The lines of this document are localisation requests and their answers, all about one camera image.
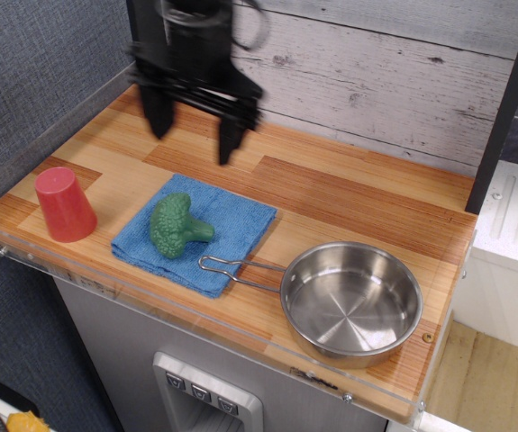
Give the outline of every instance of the wooden countertop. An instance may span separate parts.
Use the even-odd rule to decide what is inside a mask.
[[[435,348],[423,334],[439,336],[475,227],[476,216],[463,211],[473,180],[271,124],[249,132],[230,165],[219,166],[216,131],[216,118],[179,105],[173,129],[155,139],[131,87],[0,199],[0,244],[283,371],[315,372],[313,385],[351,392],[359,405],[405,422]],[[34,192],[36,175],[53,166],[75,171],[98,215],[95,232],[76,243],[49,238]],[[111,240],[173,173],[278,208],[250,256],[256,261],[287,266],[335,240],[392,253],[421,286],[418,329],[387,362],[339,370],[311,361],[296,344],[276,293],[231,283],[210,300],[119,261]],[[241,277],[277,286],[279,276],[243,268]]]

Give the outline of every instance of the gray fabric wall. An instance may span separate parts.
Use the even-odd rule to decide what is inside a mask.
[[[0,196],[128,86],[125,0],[0,0]],[[111,431],[56,286],[0,258],[0,381],[58,431]]]

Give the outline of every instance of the black frame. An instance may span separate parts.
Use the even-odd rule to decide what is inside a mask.
[[[518,52],[465,210],[479,214],[518,107]]]

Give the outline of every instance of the metal saucepan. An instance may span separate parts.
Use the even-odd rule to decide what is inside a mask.
[[[285,272],[280,290],[244,281],[204,264],[247,264]],[[413,334],[423,312],[421,288],[409,269],[377,247],[347,241],[313,247],[287,269],[203,256],[201,268],[280,292],[295,340],[310,356],[339,367],[377,365]]]

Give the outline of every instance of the wire handle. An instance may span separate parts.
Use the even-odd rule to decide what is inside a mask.
[[[241,284],[246,284],[246,285],[254,286],[256,288],[260,288],[262,290],[271,291],[273,293],[278,293],[279,290],[276,289],[276,288],[271,288],[270,286],[262,285],[260,283],[256,283],[256,282],[252,282],[252,281],[247,281],[247,280],[244,280],[244,279],[239,279],[237,276],[235,276],[234,274],[232,274],[228,270],[223,270],[221,268],[216,268],[216,267],[209,267],[208,265],[203,264],[203,262],[206,261],[206,260],[215,261],[215,262],[221,263],[221,264],[227,264],[229,266],[238,266],[238,265],[246,264],[247,266],[262,267],[262,268],[267,268],[269,270],[275,270],[275,271],[278,271],[278,272],[285,272],[286,271],[286,269],[284,267],[279,267],[277,265],[268,265],[268,264],[254,263],[252,261],[247,261],[246,259],[232,260],[231,261],[231,260],[228,260],[228,259],[218,258],[216,256],[205,255],[205,256],[201,256],[201,258],[198,260],[198,266],[201,267],[203,270],[208,270],[209,272],[221,273],[223,275],[229,276],[234,282],[239,282]]]
[[[232,37],[232,42],[242,48],[245,51],[254,51],[258,48],[260,48],[268,37],[268,31],[270,28],[270,22],[268,20],[267,15],[265,14],[265,11],[263,11],[262,7],[260,7],[259,3],[256,0],[244,0],[250,7],[255,9],[259,14],[261,18],[261,26],[259,28],[259,33],[257,34],[255,40],[250,43],[249,45],[244,45],[243,43],[238,42],[236,39],[234,39],[234,36]]]

